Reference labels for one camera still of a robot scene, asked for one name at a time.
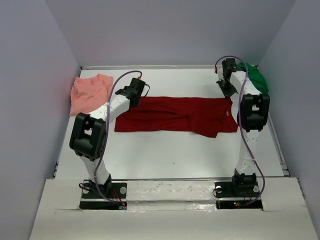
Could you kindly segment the green t shirt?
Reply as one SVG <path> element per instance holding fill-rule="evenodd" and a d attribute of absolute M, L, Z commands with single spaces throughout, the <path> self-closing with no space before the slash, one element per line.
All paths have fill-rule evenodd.
<path fill-rule="evenodd" d="M 254 87 L 259 90 L 262 94 L 268 94 L 269 88 L 265 77 L 259 72 L 258 67 L 246 63 L 248 69 L 247 83 L 249 80 L 252 82 Z"/>

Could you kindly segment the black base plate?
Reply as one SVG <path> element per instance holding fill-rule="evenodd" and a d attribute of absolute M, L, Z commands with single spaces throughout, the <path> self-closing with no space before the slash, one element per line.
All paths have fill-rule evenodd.
<path fill-rule="evenodd" d="M 127 210 L 127 182 L 113 182 L 110 191 L 103 194 L 107 199 L 101 196 L 96 189 L 96 186 L 91 184 L 88 180 L 84 180 L 79 183 L 78 186 L 81 189 L 79 203 L 79 208 L 81 210 Z"/>
<path fill-rule="evenodd" d="M 253 186 L 235 190 L 231 181 L 218 181 L 214 183 L 212 195 L 215 197 L 215 206 L 218 210 L 236 209 L 263 209 L 262 200 L 259 197 L 258 182 Z"/>

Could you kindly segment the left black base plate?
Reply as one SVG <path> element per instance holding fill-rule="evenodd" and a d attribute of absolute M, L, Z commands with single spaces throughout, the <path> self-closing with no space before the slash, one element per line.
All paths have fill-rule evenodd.
<path fill-rule="evenodd" d="M 79 208 L 81 210 L 127 210 L 127 182 L 113 182 L 110 191 L 103 194 L 107 199 L 101 196 L 96 189 L 96 186 L 91 184 L 88 180 L 84 180 L 79 183 L 78 186 L 81 189 L 79 203 Z"/>

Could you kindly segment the pink t shirt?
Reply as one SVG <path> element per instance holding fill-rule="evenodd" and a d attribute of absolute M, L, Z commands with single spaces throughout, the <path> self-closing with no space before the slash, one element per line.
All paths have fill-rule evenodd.
<path fill-rule="evenodd" d="M 101 107 L 108 100 L 113 87 L 112 76 L 97 74 L 90 78 L 76 77 L 70 91 L 70 116 L 88 114 Z"/>

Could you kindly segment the red t shirt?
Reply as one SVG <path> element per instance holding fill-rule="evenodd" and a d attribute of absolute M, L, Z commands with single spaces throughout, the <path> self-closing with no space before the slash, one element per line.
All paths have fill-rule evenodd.
<path fill-rule="evenodd" d="M 146 96 L 140 105 L 121 114 L 116 132 L 192 132 L 208 138 L 235 133 L 230 98 Z"/>

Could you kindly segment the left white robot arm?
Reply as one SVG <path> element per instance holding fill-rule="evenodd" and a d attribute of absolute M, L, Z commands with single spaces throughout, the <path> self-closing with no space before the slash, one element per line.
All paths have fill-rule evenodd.
<path fill-rule="evenodd" d="M 131 108 L 139 106 L 146 86 L 143 80 L 132 78 L 128 86 L 117 90 L 112 99 L 108 99 L 96 110 L 76 115 L 69 147 L 80 157 L 86 167 L 87 191 L 95 191 L 103 198 L 109 194 L 112 188 L 112 177 L 105 167 L 103 155 L 110 123 Z"/>

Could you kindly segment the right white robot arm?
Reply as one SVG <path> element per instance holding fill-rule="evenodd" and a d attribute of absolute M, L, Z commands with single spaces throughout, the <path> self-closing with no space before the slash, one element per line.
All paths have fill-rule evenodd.
<path fill-rule="evenodd" d="M 258 138 L 268 121 L 270 96 L 258 90 L 249 78 L 249 68 L 238 66 L 238 57 L 227 55 L 219 58 L 222 67 L 214 68 L 219 85 L 225 97 L 238 94 L 237 115 L 241 135 L 239 158 L 230 181 L 215 183 L 216 198 L 250 198 L 257 200 L 264 187 L 258 186 L 257 175 L 261 174 L 255 152 Z"/>

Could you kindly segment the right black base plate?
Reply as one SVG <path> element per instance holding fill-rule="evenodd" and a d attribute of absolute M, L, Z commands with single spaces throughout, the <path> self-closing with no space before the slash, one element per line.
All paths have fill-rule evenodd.
<path fill-rule="evenodd" d="M 231 181 L 218 181 L 214 183 L 212 195 L 215 197 L 215 206 L 218 210 L 236 209 L 263 209 L 262 200 L 259 197 L 258 182 L 253 186 L 235 190 Z"/>

